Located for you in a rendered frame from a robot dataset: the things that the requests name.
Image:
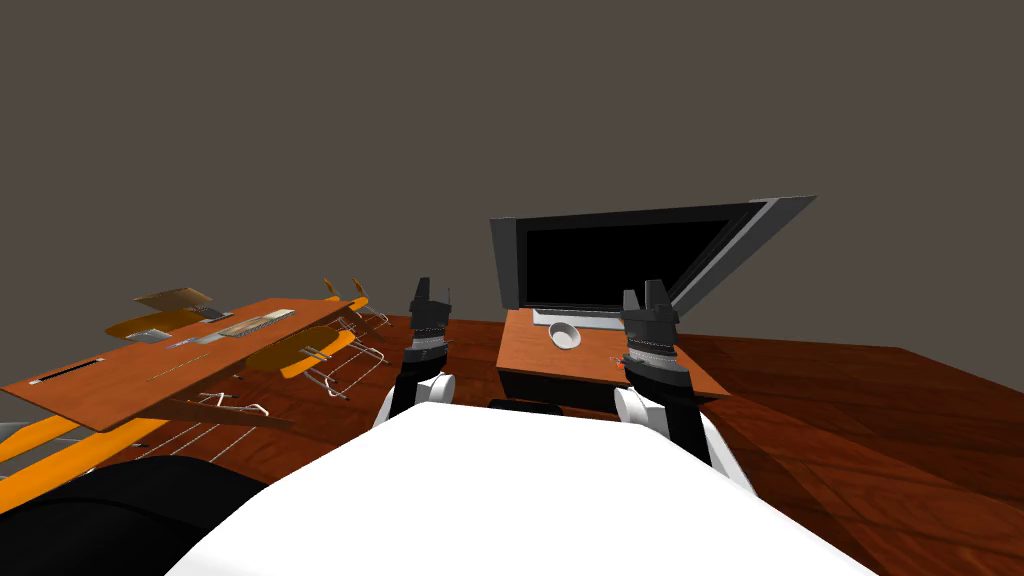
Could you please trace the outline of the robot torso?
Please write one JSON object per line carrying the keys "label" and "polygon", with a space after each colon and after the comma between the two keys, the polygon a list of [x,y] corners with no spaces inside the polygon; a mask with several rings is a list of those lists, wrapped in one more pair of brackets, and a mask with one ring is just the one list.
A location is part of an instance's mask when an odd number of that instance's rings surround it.
{"label": "robot torso", "polygon": [[167,576],[874,576],[656,431],[426,402],[272,483]]}

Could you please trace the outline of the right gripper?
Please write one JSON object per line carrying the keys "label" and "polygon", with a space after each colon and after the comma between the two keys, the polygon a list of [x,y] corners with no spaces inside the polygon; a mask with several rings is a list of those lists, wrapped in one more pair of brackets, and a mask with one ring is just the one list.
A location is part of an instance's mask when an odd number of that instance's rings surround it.
{"label": "right gripper", "polygon": [[627,340],[634,343],[676,343],[678,312],[659,279],[647,280],[644,285],[645,308],[641,308],[636,292],[623,291],[621,321]]}

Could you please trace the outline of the black flat television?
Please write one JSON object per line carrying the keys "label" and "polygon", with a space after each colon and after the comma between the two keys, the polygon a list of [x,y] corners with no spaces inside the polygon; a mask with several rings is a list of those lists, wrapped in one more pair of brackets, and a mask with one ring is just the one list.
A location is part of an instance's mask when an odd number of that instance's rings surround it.
{"label": "black flat television", "polygon": [[539,326],[621,330],[624,290],[658,279],[685,315],[814,199],[493,218],[501,301]]}

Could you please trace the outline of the brown wooden television stand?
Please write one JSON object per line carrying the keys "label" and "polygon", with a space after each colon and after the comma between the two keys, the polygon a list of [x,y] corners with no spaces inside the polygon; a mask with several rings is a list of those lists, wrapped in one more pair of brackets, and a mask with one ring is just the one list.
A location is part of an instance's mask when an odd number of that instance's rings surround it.
{"label": "brown wooden television stand", "polygon": [[628,386],[616,363],[627,353],[626,336],[594,329],[580,335],[578,346],[560,349],[529,308],[508,311],[496,363],[505,396],[613,414],[614,390]]}

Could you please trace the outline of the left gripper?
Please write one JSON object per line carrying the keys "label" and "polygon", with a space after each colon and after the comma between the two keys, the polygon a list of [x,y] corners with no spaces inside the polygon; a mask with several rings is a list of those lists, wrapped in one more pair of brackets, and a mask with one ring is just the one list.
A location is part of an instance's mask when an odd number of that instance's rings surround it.
{"label": "left gripper", "polygon": [[443,302],[430,300],[430,278],[421,277],[410,303],[410,328],[413,330],[414,339],[442,337],[449,326],[452,311],[451,288],[446,288]]}

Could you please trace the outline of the long brown wooden table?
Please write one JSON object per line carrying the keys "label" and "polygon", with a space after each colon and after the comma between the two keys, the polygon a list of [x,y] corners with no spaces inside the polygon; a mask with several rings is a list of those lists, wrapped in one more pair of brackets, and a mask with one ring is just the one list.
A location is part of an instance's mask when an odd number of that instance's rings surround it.
{"label": "long brown wooden table", "polygon": [[[267,298],[212,323],[196,323],[158,343],[135,343],[71,364],[3,390],[94,433],[135,418],[287,429],[292,421],[193,402],[193,394],[228,378],[245,359],[311,325],[338,316],[348,301]],[[272,313],[292,315],[241,337],[200,338]]]}

